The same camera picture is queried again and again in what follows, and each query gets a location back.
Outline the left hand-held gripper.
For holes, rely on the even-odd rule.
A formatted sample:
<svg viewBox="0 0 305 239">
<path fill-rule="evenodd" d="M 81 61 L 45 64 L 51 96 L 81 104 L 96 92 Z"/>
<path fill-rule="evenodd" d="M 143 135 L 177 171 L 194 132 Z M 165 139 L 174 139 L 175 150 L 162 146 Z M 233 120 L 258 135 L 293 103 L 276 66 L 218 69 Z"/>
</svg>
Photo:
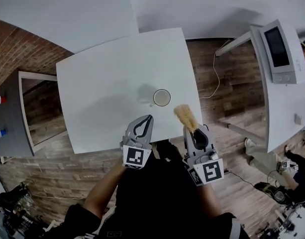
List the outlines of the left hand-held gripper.
<svg viewBox="0 0 305 239">
<path fill-rule="evenodd" d="M 122 149 L 122 166 L 142 169 L 152 152 L 150 144 L 154 118 L 152 115 L 141 116 L 132 121 L 126 130 L 126 136 L 120 143 Z M 139 127 L 145 125 L 143 132 L 138 134 Z"/>
</svg>

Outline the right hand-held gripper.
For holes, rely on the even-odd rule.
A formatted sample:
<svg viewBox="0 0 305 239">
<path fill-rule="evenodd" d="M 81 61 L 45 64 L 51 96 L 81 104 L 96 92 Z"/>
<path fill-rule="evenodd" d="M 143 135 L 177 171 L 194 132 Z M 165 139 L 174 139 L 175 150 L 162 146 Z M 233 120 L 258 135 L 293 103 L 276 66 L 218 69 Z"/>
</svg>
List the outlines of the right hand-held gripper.
<svg viewBox="0 0 305 239">
<path fill-rule="evenodd" d="M 223 160 L 218 156 L 207 125 L 199 124 L 195 136 L 186 126 L 183 132 L 187 151 L 183 163 L 195 185 L 199 187 L 223 179 Z"/>
</svg>

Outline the yellow bristle brush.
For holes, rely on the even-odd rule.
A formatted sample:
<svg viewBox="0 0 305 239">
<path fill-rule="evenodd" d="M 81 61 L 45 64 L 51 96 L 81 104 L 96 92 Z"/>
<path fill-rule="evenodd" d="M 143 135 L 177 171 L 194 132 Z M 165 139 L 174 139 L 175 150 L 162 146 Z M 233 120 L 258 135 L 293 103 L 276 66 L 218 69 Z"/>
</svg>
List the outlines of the yellow bristle brush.
<svg viewBox="0 0 305 239">
<path fill-rule="evenodd" d="M 174 108 L 174 114 L 189 132 L 194 133 L 198 129 L 198 122 L 189 105 L 178 105 Z"/>
</svg>

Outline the clear glass cup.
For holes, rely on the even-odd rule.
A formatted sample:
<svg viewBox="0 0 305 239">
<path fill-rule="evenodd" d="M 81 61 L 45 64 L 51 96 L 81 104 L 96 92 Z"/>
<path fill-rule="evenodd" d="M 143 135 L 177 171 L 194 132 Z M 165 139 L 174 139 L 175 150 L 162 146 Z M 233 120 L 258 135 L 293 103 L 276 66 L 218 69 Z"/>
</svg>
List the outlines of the clear glass cup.
<svg viewBox="0 0 305 239">
<path fill-rule="evenodd" d="M 169 91 L 165 89 L 158 89 L 153 94 L 153 100 L 149 106 L 152 107 L 154 105 L 157 105 L 159 107 L 165 107 L 166 105 L 169 104 L 170 101 L 171 101 L 171 94 L 169 93 Z"/>
</svg>

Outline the person's left forearm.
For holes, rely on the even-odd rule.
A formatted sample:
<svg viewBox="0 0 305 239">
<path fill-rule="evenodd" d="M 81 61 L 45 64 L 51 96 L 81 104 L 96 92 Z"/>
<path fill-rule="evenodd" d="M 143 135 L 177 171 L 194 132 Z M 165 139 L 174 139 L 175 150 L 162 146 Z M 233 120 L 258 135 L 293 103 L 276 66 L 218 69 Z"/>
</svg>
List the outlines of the person's left forearm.
<svg viewBox="0 0 305 239">
<path fill-rule="evenodd" d="M 103 213 L 126 168 L 119 160 L 89 192 L 83 207 L 102 219 Z"/>
</svg>

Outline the person's right forearm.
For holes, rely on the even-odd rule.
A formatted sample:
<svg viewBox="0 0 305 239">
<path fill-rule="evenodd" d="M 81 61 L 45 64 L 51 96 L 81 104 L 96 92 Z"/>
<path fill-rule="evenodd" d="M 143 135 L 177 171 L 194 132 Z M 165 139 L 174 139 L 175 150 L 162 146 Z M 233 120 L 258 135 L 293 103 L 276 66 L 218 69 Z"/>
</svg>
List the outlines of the person's right forearm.
<svg viewBox="0 0 305 239">
<path fill-rule="evenodd" d="M 198 195 L 202 211 L 207 218 L 213 219 L 223 214 L 220 201 L 210 184 L 199 186 Z"/>
</svg>

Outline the person's black clothing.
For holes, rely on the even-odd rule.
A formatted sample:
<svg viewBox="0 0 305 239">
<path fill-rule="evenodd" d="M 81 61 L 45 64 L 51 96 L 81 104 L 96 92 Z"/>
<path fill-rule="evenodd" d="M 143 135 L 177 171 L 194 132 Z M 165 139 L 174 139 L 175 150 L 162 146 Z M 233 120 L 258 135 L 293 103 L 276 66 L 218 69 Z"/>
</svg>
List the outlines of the person's black clothing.
<svg viewBox="0 0 305 239">
<path fill-rule="evenodd" d="M 102 219 L 72 205 L 43 239 L 250 239 L 232 213 L 206 217 L 175 145 L 156 149 L 142 169 L 126 168 Z"/>
</svg>

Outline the black device with green trim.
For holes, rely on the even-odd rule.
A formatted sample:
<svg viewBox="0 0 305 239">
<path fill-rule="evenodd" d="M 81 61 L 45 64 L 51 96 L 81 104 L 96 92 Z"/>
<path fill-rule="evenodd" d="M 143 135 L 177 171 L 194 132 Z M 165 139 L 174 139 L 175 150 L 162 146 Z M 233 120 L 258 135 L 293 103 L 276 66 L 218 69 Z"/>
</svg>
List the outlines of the black device with green trim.
<svg viewBox="0 0 305 239">
<path fill-rule="evenodd" d="M 256 183 L 254 188 L 264 193 L 273 193 L 276 189 L 274 186 L 266 182 Z"/>
</svg>

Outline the long white table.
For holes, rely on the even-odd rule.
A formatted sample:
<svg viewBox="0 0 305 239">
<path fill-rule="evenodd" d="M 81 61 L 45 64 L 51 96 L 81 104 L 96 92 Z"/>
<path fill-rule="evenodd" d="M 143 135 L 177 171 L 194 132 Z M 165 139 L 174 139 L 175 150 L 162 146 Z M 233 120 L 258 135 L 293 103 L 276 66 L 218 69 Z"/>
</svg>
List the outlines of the long white table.
<svg viewBox="0 0 305 239">
<path fill-rule="evenodd" d="M 287 85 L 273 83 L 268 54 L 260 30 L 260 27 L 251 26 L 247 33 L 217 50 L 215 55 L 221 56 L 249 40 L 252 42 L 263 84 L 266 134 L 265 137 L 261 137 L 231 123 L 227 128 L 271 152 L 305 126 L 305 82 Z"/>
</svg>

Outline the black round device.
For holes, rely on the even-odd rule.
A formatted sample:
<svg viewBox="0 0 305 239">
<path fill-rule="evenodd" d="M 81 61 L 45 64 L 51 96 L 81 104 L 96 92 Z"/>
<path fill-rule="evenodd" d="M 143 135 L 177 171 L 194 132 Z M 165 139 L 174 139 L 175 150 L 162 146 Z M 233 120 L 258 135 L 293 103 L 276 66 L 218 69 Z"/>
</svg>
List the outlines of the black round device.
<svg viewBox="0 0 305 239">
<path fill-rule="evenodd" d="M 282 191 L 277 191 L 272 194 L 274 200 L 279 204 L 284 204 L 286 202 L 286 196 Z"/>
</svg>

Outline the dark equipment pile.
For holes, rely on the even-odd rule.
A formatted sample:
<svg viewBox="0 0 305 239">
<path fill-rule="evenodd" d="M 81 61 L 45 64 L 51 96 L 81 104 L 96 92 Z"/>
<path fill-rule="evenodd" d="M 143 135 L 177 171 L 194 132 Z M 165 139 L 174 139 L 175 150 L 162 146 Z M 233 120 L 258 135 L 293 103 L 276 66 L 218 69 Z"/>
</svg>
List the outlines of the dark equipment pile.
<svg viewBox="0 0 305 239">
<path fill-rule="evenodd" d="M 305 207 L 275 210 L 276 221 L 260 239 L 305 239 Z"/>
<path fill-rule="evenodd" d="M 0 191 L 0 213 L 3 214 L 2 226 L 7 239 L 15 239 L 16 232 L 24 238 L 30 238 L 34 234 L 34 222 L 26 216 L 27 212 L 20 203 L 30 196 L 30 191 L 24 183 L 9 192 Z"/>
</svg>

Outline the white microwave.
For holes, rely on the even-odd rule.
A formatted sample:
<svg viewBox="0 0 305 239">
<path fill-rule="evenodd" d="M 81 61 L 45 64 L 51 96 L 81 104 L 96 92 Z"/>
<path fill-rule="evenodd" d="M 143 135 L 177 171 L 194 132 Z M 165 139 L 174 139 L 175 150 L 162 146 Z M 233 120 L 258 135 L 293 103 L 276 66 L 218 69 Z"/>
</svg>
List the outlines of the white microwave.
<svg viewBox="0 0 305 239">
<path fill-rule="evenodd" d="M 278 19 L 260 30 L 274 84 L 305 83 L 305 57 L 295 28 Z"/>
</svg>

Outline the grey side desk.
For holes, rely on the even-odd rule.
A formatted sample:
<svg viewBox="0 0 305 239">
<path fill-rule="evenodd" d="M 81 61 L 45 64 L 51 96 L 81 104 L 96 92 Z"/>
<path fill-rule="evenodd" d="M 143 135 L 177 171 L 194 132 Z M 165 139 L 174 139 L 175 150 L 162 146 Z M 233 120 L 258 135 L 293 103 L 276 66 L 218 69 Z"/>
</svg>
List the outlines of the grey side desk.
<svg viewBox="0 0 305 239">
<path fill-rule="evenodd" d="M 6 97 L 6 102 L 0 104 L 0 129 L 6 130 L 6 135 L 0 137 L 0 157 L 34 156 L 23 103 L 22 79 L 57 81 L 56 76 L 15 70 L 0 85 L 0 96 Z"/>
</svg>

